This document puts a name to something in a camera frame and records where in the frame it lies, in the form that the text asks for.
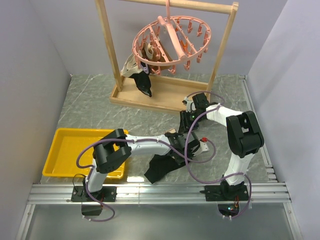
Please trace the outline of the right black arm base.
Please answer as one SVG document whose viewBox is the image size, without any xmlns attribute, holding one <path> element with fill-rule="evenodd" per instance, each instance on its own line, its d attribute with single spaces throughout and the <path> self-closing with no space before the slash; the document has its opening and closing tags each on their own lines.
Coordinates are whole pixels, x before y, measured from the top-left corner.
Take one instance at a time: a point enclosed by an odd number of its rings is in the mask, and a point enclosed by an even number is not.
<svg viewBox="0 0 320 240">
<path fill-rule="evenodd" d="M 250 199 L 249 190 L 244 182 L 229 185 L 226 181 L 222 181 L 220 185 L 206 185 L 200 193 L 205 195 L 207 202 L 230 202 L 217 205 L 222 217 L 228 217 L 229 219 L 239 215 L 240 201 Z"/>
</svg>

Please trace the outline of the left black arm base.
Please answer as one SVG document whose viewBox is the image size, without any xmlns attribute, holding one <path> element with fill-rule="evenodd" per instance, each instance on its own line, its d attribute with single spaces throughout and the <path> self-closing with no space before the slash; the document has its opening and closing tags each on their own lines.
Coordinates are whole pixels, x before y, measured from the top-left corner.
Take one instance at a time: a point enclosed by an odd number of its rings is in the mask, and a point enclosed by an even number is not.
<svg viewBox="0 0 320 240">
<path fill-rule="evenodd" d="M 116 201 L 117 187 L 103 186 L 101 190 L 91 192 L 90 194 L 100 202 L 113 203 Z M 94 202 L 84 186 L 76 185 L 73 187 L 70 201 L 72 203 L 81 203 L 81 213 L 85 217 L 98 217 L 103 211 L 101 204 L 84 204 Z"/>
</svg>

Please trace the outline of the pink round clip hanger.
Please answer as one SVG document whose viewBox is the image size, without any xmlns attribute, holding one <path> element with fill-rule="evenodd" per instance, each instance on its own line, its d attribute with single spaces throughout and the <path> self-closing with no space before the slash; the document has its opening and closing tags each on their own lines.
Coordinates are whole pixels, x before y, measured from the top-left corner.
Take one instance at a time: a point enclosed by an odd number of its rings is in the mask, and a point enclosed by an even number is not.
<svg viewBox="0 0 320 240">
<path fill-rule="evenodd" d="M 196 59 L 197 63 L 201 62 L 203 53 L 208 51 L 208 47 L 212 38 L 212 31 L 209 25 L 201 19 L 191 16 L 171 16 L 170 1 L 165 1 L 166 17 L 161 15 L 157 20 L 142 28 L 132 43 L 132 53 L 140 70 L 149 73 L 149 65 L 158 66 L 158 70 L 153 70 L 154 74 L 161 74 L 161 66 L 170 66 L 167 70 L 172 74 L 176 73 L 176 65 L 182 64 L 185 70 L 190 69 L 191 60 Z M 196 48 L 188 38 L 188 34 L 193 31 L 193 24 L 198 24 L 196 32 L 197 37 L 203 37 L 202 46 Z M 163 51 L 160 41 L 160 30 L 164 28 L 169 36 L 173 49 L 177 55 L 177 59 L 169 61 Z M 164 57 L 165 62 L 149 61 L 144 59 L 141 53 L 144 43 L 150 44 L 156 57 L 159 59 Z"/>
</svg>

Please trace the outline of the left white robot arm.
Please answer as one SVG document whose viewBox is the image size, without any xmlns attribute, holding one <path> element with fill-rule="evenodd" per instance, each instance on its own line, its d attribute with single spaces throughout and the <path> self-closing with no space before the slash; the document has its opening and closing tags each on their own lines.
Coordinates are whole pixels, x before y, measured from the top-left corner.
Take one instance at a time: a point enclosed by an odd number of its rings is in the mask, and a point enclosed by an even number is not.
<svg viewBox="0 0 320 240">
<path fill-rule="evenodd" d="M 184 167 L 200 149 L 200 141 L 193 136 L 190 147 L 185 150 L 186 138 L 182 133 L 158 136 L 134 136 L 125 134 L 119 128 L 103 137 L 93 147 L 93 170 L 86 180 L 83 195 L 89 201 L 96 201 L 101 195 L 107 174 L 117 170 L 128 158 L 152 155 L 149 168 L 144 174 L 154 184 L 166 174 Z"/>
</svg>

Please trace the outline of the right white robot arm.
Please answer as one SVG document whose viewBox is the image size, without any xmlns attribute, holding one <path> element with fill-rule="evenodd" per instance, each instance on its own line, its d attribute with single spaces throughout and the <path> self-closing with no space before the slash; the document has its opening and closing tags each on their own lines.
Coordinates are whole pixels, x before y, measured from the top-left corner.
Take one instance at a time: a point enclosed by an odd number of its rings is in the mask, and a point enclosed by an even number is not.
<svg viewBox="0 0 320 240">
<path fill-rule="evenodd" d="M 205 93 L 196 91 L 184 98 L 182 103 L 186 109 L 180 112 L 179 132 L 186 133 L 188 141 L 199 121 L 210 120 L 226 127 L 231 157 L 220 184 L 220 194 L 231 200 L 244 185 L 249 163 L 265 141 L 253 111 L 236 111 L 221 103 L 209 102 Z"/>
</svg>

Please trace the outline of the black underwear beige waistband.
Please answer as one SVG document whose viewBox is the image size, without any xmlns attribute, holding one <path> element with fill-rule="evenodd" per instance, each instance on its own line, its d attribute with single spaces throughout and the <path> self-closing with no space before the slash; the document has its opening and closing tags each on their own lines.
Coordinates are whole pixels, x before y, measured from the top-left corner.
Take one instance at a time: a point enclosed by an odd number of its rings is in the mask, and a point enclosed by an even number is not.
<svg viewBox="0 0 320 240">
<path fill-rule="evenodd" d="M 170 172 L 173 172 L 177 169 L 180 169 L 186 165 L 178 165 L 175 160 L 169 156 L 169 153 L 171 150 L 176 152 L 181 157 L 183 156 L 181 153 L 179 153 L 175 148 L 173 148 L 170 144 L 169 139 L 167 138 L 167 134 L 180 134 L 178 132 L 166 132 L 163 135 L 163 139 L 160 139 L 158 142 L 152 141 L 153 144 L 157 148 L 160 147 L 160 150 L 154 150 L 152 153 L 154 153 L 154 156 L 149 162 L 149 168 L 145 172 L 144 176 L 147 178 L 147 180 L 154 184 L 160 180 L 162 180 L 165 175 L 167 175 Z"/>
</svg>

